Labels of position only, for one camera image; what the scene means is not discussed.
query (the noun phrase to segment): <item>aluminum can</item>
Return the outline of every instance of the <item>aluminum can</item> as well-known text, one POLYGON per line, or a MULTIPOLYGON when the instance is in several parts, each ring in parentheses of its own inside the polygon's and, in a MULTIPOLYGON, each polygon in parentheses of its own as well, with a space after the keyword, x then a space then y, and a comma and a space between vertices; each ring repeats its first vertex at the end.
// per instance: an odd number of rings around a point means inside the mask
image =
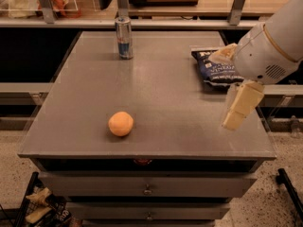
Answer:
POLYGON ((118 17, 115 20, 116 38, 119 55, 122 59, 133 57, 133 39, 131 19, 129 17, 118 17))

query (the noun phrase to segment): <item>drawer knob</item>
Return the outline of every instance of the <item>drawer knob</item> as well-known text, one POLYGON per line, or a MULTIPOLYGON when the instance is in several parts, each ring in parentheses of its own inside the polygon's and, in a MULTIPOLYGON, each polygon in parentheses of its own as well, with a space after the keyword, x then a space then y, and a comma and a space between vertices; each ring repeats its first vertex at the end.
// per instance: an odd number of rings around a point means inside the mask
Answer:
POLYGON ((144 195, 151 195, 152 191, 150 190, 150 186, 146 184, 146 188, 143 190, 144 195))
POLYGON ((148 214, 148 216, 146 217, 146 220, 147 221, 152 221, 153 220, 151 213, 148 214))

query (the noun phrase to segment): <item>desk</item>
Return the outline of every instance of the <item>desk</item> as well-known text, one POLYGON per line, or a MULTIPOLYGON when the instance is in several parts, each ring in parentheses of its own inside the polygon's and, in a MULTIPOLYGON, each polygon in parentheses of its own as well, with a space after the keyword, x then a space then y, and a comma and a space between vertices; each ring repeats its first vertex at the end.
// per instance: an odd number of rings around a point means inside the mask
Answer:
POLYGON ((114 32, 83 32, 19 156, 77 218, 213 226, 276 158, 256 113, 235 132, 220 126, 225 94, 204 87, 190 55, 220 45, 218 32, 138 31, 134 58, 124 61, 114 32), (108 129, 117 111, 134 118, 126 137, 108 129))
MULTIPOLYGON (((199 0, 196 6, 142 7, 130 5, 132 16, 227 16, 234 0, 199 0)), ((289 0, 246 0, 242 16, 272 15, 289 0)))

